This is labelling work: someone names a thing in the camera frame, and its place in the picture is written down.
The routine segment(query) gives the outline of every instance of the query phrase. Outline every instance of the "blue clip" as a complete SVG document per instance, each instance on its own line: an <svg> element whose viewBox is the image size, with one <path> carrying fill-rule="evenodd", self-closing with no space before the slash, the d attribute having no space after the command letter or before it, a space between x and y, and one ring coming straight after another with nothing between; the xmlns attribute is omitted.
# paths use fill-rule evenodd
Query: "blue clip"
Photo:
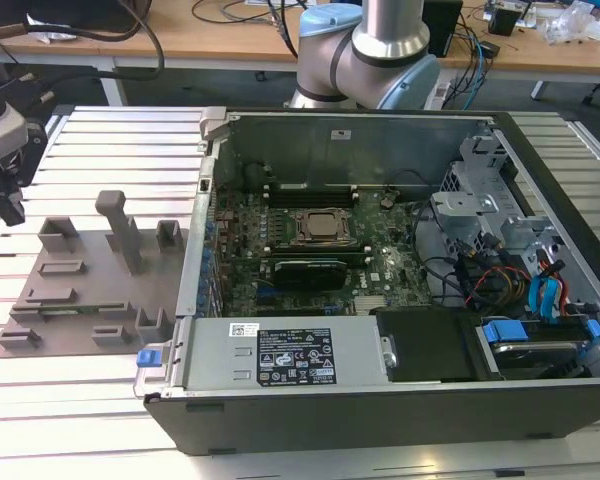
<svg viewBox="0 0 600 480"><path fill-rule="evenodd" d="M555 303L560 283L555 278L536 275L531 279L531 285L529 285L529 307L532 313L538 311L538 296L540 294L540 287L543 284L546 284L546 286L539 308L540 316L547 318L551 324L558 323L553 316L553 304Z"/></svg>
<svg viewBox="0 0 600 480"><path fill-rule="evenodd" d="M520 320L492 320L482 327L487 342L524 342L529 336Z"/></svg>
<svg viewBox="0 0 600 480"><path fill-rule="evenodd" d="M597 320L587 320L587 328L594 339L600 337L600 324Z"/></svg>
<svg viewBox="0 0 600 480"><path fill-rule="evenodd" d="M162 352L160 350L140 350L136 358L139 368L155 368L162 366Z"/></svg>

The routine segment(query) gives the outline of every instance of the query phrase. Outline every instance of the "floor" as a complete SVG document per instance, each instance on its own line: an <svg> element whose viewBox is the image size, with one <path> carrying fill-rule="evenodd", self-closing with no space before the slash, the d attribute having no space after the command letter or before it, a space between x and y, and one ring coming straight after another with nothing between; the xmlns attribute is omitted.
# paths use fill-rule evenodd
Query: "floor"
<svg viewBox="0 0 600 480"><path fill-rule="evenodd" d="M43 67L53 74L53 67ZM590 106L581 103L593 85L552 83L540 101L529 96L534 82L489 81L479 92L472 110L553 111L566 119L582 121L600 140L600 93ZM229 105L280 108L291 98L295 74L267 72L266 81L258 82L254 72L219 70L167 70L157 81L126 82L131 105L206 106ZM79 80L58 86L60 104L106 105L97 80Z"/></svg>

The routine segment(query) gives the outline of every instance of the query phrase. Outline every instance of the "cpu socket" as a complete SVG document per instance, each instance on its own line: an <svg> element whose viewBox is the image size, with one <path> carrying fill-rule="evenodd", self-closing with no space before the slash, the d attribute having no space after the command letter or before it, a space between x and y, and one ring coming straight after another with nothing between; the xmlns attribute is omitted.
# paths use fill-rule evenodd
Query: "cpu socket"
<svg viewBox="0 0 600 480"><path fill-rule="evenodd" d="M351 240L347 212L339 208L306 210L295 214L294 245L347 243Z"/></svg>

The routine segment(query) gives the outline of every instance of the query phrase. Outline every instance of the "sticker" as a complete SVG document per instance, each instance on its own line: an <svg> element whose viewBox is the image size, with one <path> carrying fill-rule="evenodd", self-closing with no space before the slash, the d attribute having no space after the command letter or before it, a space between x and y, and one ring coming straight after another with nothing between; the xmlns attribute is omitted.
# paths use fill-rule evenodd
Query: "sticker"
<svg viewBox="0 0 600 480"><path fill-rule="evenodd" d="M257 337L259 328L260 328L259 323L230 323L229 324L229 336L230 337Z"/></svg>
<svg viewBox="0 0 600 480"><path fill-rule="evenodd" d="M257 336L261 386L337 383L330 329L259 330Z"/></svg>
<svg viewBox="0 0 600 480"><path fill-rule="evenodd" d="M351 140L351 130L331 130L331 140Z"/></svg>

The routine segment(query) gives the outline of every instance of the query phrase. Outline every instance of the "power supply label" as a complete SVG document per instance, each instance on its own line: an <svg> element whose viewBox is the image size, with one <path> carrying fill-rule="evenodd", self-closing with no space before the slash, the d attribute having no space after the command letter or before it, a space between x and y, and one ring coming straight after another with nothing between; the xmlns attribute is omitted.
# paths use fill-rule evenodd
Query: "power supply label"
<svg viewBox="0 0 600 480"><path fill-rule="evenodd" d="M263 387L336 383L331 330L258 330L257 371Z"/></svg>

